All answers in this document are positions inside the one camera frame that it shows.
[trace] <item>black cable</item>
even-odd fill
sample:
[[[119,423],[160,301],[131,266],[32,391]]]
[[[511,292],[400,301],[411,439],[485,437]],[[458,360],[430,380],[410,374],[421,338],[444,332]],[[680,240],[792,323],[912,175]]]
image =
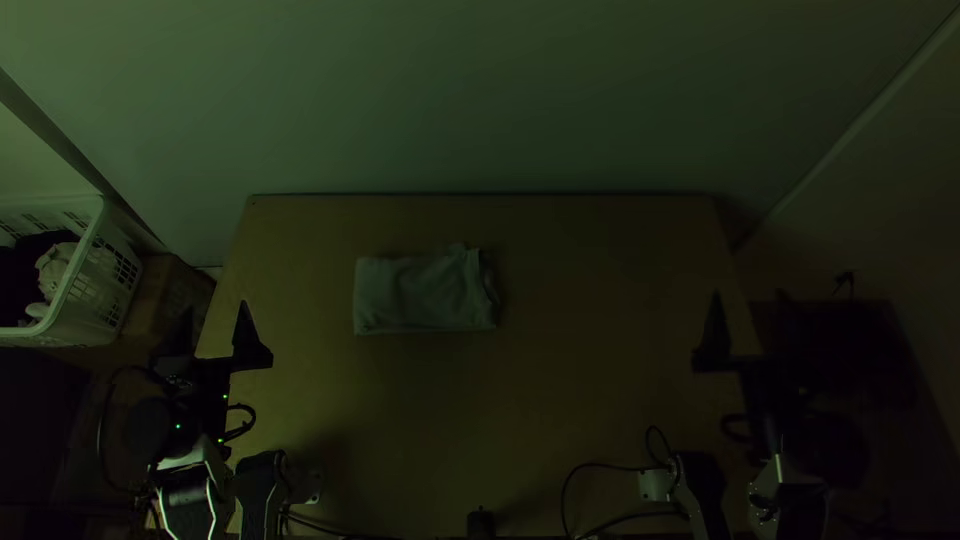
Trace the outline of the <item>black cable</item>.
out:
[[[624,471],[624,472],[646,472],[652,471],[654,469],[662,469],[663,467],[624,467],[622,465],[611,465],[609,463],[594,463],[587,462],[581,463],[574,467],[568,474],[567,478],[563,481],[563,487],[560,488],[560,523],[563,525],[563,535],[569,540],[574,540],[573,536],[570,535],[570,529],[567,527],[567,486],[570,484],[570,480],[577,473],[577,471],[583,469],[608,469],[613,471]]]
[[[656,433],[660,437],[660,441],[663,443],[663,448],[667,451],[666,460],[662,460],[657,457],[657,454],[653,451],[653,445],[650,444],[650,435],[653,433]],[[676,457],[676,452],[673,451],[673,448],[670,448],[670,443],[667,442],[667,436],[663,434],[663,431],[661,431],[660,428],[651,424],[650,427],[647,428],[647,431],[643,434],[643,441],[647,446],[647,455],[650,456],[650,459],[652,459],[654,463],[660,465],[661,467],[670,466],[669,460]]]
[[[227,411],[244,411],[250,415],[249,422],[243,422],[240,427],[231,429],[223,434],[223,442],[229,442],[237,437],[243,435],[244,433],[253,429],[254,424],[257,423],[257,411],[249,405],[244,405],[242,403],[234,403],[227,407]]]
[[[657,516],[682,516],[682,515],[683,515],[682,513],[677,512],[676,510],[660,510],[660,511],[654,511],[654,512],[637,512],[634,514],[628,514],[626,516],[621,516],[615,519],[611,519],[610,521],[601,523],[600,525],[597,525],[596,527],[578,536],[576,540],[580,540],[582,538],[590,538],[591,536],[597,533],[603,532],[605,529],[608,529],[610,527],[613,527],[614,525],[623,523],[624,521],[630,521],[632,519],[639,519],[639,518],[645,518],[645,517],[657,517]]]
[[[364,538],[364,539],[367,539],[367,540],[399,540],[398,538],[392,538],[392,537],[389,537],[389,536],[375,536],[375,535],[368,535],[368,534],[356,534],[356,533],[345,533],[345,532],[342,532],[342,531],[335,531],[335,530],[333,530],[333,529],[328,529],[328,528],[326,528],[326,527],[317,525],[316,523],[312,523],[312,522],[310,522],[310,521],[307,521],[307,520],[305,520],[305,519],[303,519],[303,518],[301,518],[301,517],[298,517],[298,516],[296,516],[296,515],[294,515],[294,514],[291,514],[289,510],[282,511],[282,512],[280,513],[280,515],[281,515],[282,517],[287,518],[288,520],[290,520],[290,521],[292,521],[292,522],[294,522],[294,523],[299,523],[300,525],[303,525],[304,527],[307,527],[308,529],[313,529],[313,530],[315,530],[315,531],[319,531],[319,532],[322,532],[322,533],[330,534],[330,535],[333,535],[333,536],[339,536],[339,537],[341,537],[341,538]]]
[[[106,431],[105,425],[107,423],[107,415],[110,410],[110,402],[113,400],[113,393],[117,389],[116,379],[117,377],[126,370],[139,371],[150,377],[150,370],[141,366],[121,366],[114,370],[110,375],[110,379],[107,381],[109,385],[107,387],[107,393],[103,398],[103,408],[100,410],[100,418],[97,420],[97,458],[100,460],[100,472],[103,476],[103,480],[112,487],[113,489],[131,495],[133,497],[141,497],[143,495],[143,489],[141,486],[140,490],[132,490],[126,487],[123,487],[113,481],[113,478],[110,477],[110,473],[107,470],[107,457],[104,452],[104,432]]]
[[[277,476],[280,477],[280,481],[283,482],[284,487],[287,488],[287,496],[290,496],[290,493],[293,492],[293,486],[290,485],[290,481],[287,480],[287,475],[283,474],[283,462],[287,459],[287,452],[284,450],[277,450],[277,457],[274,458],[275,462],[273,466],[277,470]]]
[[[658,458],[657,454],[653,451],[653,445],[650,444],[650,435],[654,433],[660,437],[660,442],[663,444],[663,448],[667,451],[667,461]],[[677,489],[677,486],[680,485],[680,479],[683,476],[683,467],[680,466],[680,455],[673,451],[673,447],[670,446],[670,442],[667,441],[667,436],[664,435],[663,430],[658,428],[655,424],[651,424],[649,427],[647,427],[647,431],[643,434],[643,441],[647,446],[647,455],[650,456],[650,459],[652,459],[657,465],[670,468],[670,460],[673,460],[675,474],[673,476],[673,485],[670,486],[670,491],[668,492],[673,493],[673,490]]]

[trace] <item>wall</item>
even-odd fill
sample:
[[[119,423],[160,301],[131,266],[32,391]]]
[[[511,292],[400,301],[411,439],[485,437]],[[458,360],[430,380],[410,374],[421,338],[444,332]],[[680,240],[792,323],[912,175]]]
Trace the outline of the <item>wall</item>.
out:
[[[749,222],[955,5],[8,0],[0,66],[206,266],[253,193],[683,191]]]
[[[823,298],[858,272],[893,301],[960,448],[960,16],[848,144],[736,254],[748,296]]]
[[[0,200],[100,192],[0,104]]]

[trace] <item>cardboard box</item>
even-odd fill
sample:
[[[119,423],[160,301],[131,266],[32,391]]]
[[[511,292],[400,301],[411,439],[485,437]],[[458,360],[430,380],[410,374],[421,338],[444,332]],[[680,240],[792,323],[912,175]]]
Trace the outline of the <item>cardboard box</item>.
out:
[[[121,340],[155,347],[192,308],[196,344],[216,282],[176,255],[144,257],[143,266],[140,286],[120,330]]]

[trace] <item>laundry basket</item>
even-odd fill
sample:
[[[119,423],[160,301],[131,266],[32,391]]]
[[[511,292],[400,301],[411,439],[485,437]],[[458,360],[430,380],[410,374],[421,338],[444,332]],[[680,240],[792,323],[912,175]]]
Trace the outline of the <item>laundry basket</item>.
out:
[[[113,212],[99,196],[0,202],[0,245],[12,247],[17,238],[64,229],[80,237],[47,315],[31,327],[0,327],[0,346],[113,341],[141,270],[140,259],[112,220]]]

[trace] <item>wooden table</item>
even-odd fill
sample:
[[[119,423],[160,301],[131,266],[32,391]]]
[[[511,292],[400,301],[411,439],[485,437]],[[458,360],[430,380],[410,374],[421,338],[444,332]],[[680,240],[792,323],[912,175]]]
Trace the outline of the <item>wooden table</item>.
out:
[[[460,241],[496,262],[497,330],[353,335],[358,257]],[[323,463],[322,505],[294,510],[342,528],[462,536],[467,513],[484,505],[501,535],[559,535],[567,472],[588,460],[650,464],[643,433],[656,424],[676,449],[717,456],[728,519],[743,529],[752,471],[718,427],[742,409],[739,386],[690,369],[715,289],[735,352],[757,352],[706,198],[255,197],[198,355],[230,353],[246,299],[275,365],[233,377],[231,401],[258,420],[232,461],[283,448]],[[641,508],[633,474],[584,472],[571,485],[575,532]],[[687,527],[665,517],[616,530]]]

